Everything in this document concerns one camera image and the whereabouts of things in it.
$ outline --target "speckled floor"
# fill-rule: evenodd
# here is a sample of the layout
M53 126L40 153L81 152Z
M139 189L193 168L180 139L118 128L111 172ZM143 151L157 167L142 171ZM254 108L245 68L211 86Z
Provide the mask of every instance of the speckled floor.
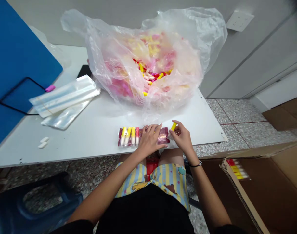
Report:
M276 131L263 115L247 100L208 99L208 105L221 124L229 141L220 144L194 146L199 157L216 152L274 145L297 140L297 131ZM107 156L66 162L37 164L12 168L4 190L37 181L62 171L70 174L70 184L86 198L114 170L119 156ZM190 197L198 200L193 179L187 177ZM61 202L52 187L40 187L24 198L34 213L42 212ZM203 214L191 207L190 220L195 233L209 233Z

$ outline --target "blue partition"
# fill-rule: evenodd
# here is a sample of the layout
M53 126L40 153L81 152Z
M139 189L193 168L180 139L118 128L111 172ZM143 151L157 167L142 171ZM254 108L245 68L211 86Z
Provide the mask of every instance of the blue partition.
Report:
M46 88L62 70L59 62L8 2L0 0L0 98L24 77L30 77ZM27 80L4 102L27 112L32 107L28 99L43 92ZM23 117L24 114L0 104L0 143Z

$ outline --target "striped shorts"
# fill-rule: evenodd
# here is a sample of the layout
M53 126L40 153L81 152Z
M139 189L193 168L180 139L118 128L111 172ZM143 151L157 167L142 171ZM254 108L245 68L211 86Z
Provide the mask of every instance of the striped shorts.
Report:
M176 198L188 212L191 211L188 202L186 171L183 166L178 164L160 165L152 172L150 178L151 180L148 181L146 167L139 164L122 184L116 198L129 195L149 184L154 184L168 195Z

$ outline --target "wall socket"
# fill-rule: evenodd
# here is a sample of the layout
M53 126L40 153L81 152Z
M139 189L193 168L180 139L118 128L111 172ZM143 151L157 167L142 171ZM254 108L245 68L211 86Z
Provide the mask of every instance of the wall socket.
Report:
M235 31L242 32L250 21L253 19L253 15L241 12L241 11L234 11L231 18L226 24L228 29L233 29Z

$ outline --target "black wire frame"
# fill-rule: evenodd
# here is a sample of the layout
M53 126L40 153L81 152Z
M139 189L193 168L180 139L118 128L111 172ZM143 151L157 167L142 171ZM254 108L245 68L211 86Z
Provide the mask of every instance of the black wire frame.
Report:
M42 88L43 90L45 90L45 88L43 88L40 84L38 84L36 81L34 81L32 78L30 77L25 77L24 79L22 79L20 82L18 82L12 89L10 89L5 95L3 95L2 98L0 98L0 104L5 106L5 107L8 107L12 110L15 110L15 111L18 111L20 113L23 113L24 115L39 115L39 114L28 114L22 110L19 110L15 107L12 107L12 106L9 106L8 104L5 104L3 103L4 99L9 96L11 93L13 93L14 90L16 90L21 84L23 84L26 80L31 80L32 82L34 82L36 85L38 85L40 88Z

